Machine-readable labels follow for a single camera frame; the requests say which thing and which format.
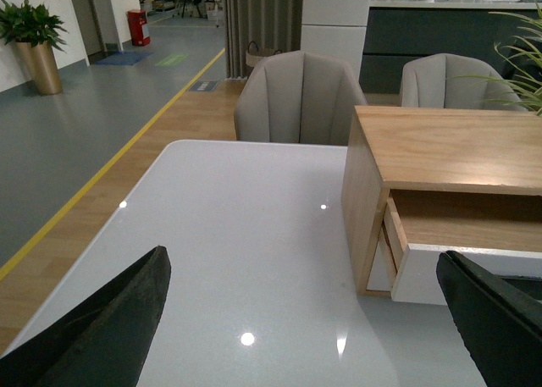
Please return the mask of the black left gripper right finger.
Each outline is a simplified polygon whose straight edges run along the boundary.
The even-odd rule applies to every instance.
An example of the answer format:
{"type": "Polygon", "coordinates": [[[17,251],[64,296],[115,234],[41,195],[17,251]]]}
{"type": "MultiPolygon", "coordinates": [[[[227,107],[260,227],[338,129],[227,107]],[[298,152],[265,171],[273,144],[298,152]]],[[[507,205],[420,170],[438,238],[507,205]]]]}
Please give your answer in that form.
{"type": "Polygon", "coordinates": [[[436,276],[462,341],[488,386],[541,385],[541,279],[492,274],[456,251],[436,276]]]}

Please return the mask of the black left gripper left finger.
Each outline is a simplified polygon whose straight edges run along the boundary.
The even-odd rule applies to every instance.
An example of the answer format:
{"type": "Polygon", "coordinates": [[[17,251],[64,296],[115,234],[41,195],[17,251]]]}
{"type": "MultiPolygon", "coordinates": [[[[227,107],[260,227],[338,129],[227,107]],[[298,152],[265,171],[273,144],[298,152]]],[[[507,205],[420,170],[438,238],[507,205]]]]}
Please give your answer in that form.
{"type": "Polygon", "coordinates": [[[171,265],[156,246],[1,359],[3,386],[135,386],[161,320],[171,265]]]}

